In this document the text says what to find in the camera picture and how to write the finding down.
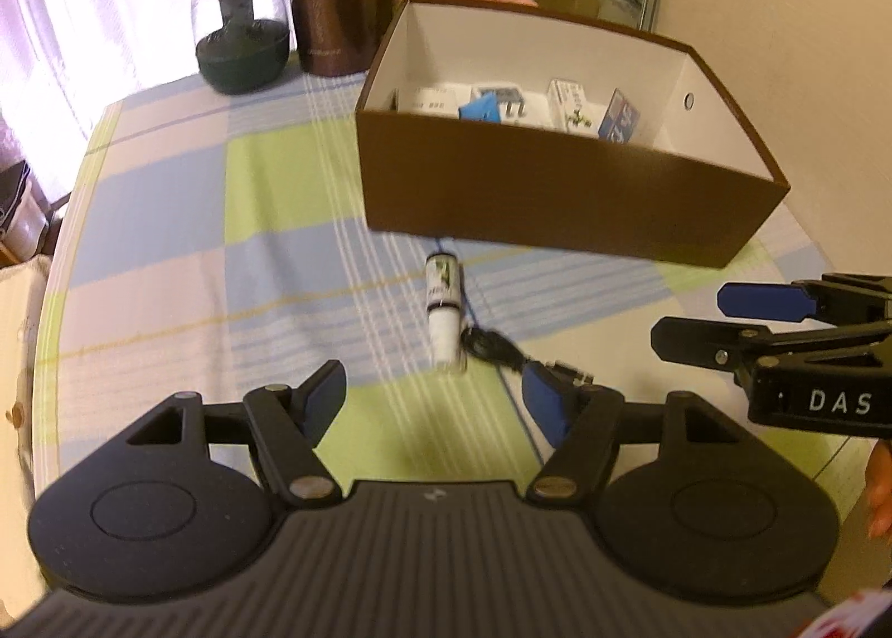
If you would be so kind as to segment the person's right hand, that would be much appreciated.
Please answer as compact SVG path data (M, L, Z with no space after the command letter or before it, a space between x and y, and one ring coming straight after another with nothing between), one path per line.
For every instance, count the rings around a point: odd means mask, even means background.
M879 440L869 455L865 491L871 516L868 535L886 537L892 527L892 452L887 440Z

